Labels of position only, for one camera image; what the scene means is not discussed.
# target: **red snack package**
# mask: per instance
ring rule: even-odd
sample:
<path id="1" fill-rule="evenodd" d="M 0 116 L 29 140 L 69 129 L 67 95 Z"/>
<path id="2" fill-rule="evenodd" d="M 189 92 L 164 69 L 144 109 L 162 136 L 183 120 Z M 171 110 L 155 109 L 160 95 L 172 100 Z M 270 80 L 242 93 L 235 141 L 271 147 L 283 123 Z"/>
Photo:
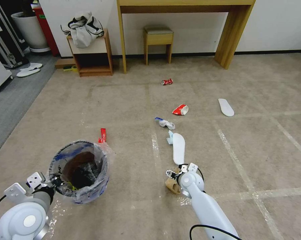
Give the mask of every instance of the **red snack package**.
<path id="1" fill-rule="evenodd" d="M 185 115 L 188 112 L 188 106 L 185 104 L 181 104 L 179 105 L 179 107 L 177 107 L 174 111 L 173 114 L 176 115 Z"/>

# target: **crushed soda can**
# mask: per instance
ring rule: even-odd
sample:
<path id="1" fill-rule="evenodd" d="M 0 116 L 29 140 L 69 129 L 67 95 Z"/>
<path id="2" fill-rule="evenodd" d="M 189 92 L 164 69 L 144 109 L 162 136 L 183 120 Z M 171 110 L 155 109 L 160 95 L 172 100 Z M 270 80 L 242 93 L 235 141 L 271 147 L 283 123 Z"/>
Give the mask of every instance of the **crushed soda can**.
<path id="1" fill-rule="evenodd" d="M 167 84 L 172 84 L 173 80 L 171 78 L 169 78 L 168 80 L 163 80 L 161 81 L 161 85 L 165 86 Z"/>
<path id="2" fill-rule="evenodd" d="M 188 110 L 189 110 L 189 108 L 187 105 L 181 104 L 173 111 L 173 114 L 185 115 L 186 113 L 188 113 Z"/>
<path id="3" fill-rule="evenodd" d="M 173 124 L 172 122 L 169 122 L 169 121 L 164 120 L 164 119 L 159 118 L 159 117 L 155 117 L 155 120 L 159 121 L 159 125 L 161 127 L 167 126 L 170 130 L 174 130 L 175 129 L 175 124 Z"/>

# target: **white wall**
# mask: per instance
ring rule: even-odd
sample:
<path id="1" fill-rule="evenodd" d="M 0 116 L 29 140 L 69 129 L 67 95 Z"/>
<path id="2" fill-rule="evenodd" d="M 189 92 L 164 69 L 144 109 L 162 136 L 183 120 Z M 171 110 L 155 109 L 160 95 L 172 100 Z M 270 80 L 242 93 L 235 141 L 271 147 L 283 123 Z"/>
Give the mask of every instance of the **white wall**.
<path id="1" fill-rule="evenodd" d="M 62 57 L 71 56 L 60 24 L 90 10 L 108 28 L 112 53 L 121 55 L 116 0 L 40 0 Z M 143 53 L 142 29 L 165 24 L 175 33 L 174 53 L 214 52 L 226 13 L 124 14 L 126 54 Z M 256 0 L 237 51 L 301 49 L 301 0 Z M 163 51 L 154 46 L 150 53 Z"/>

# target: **wooden cabinet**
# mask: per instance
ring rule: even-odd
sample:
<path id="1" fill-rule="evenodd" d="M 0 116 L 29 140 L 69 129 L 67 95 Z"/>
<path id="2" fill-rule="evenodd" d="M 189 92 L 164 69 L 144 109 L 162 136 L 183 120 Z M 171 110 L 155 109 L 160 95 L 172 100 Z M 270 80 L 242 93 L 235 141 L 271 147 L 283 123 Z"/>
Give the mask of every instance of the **wooden cabinet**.
<path id="1" fill-rule="evenodd" d="M 113 75 L 109 34 L 107 29 L 104 31 L 104 36 L 95 39 L 87 48 L 77 48 L 71 36 L 67 36 L 80 77 Z"/>

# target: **baseboard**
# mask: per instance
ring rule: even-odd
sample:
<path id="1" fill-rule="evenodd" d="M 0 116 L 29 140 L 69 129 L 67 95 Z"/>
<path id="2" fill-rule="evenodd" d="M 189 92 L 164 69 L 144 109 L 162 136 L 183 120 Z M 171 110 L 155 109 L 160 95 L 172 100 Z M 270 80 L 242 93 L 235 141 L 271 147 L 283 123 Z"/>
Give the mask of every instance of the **baseboard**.
<path id="1" fill-rule="evenodd" d="M 274 50 L 274 51 L 247 51 L 247 52 L 235 52 L 235 55 L 259 55 L 259 54 L 285 54 L 285 53 L 301 53 L 301 50 Z M 198 56 L 214 56 L 214 52 L 206 53 L 173 53 L 172 57 L 198 57 Z M 149 54 L 149 58 L 162 58 L 166 54 Z M 131 54 L 126 55 L 126 58 L 143 58 L 143 54 Z M 123 58 L 122 55 L 113 55 L 114 59 Z"/>

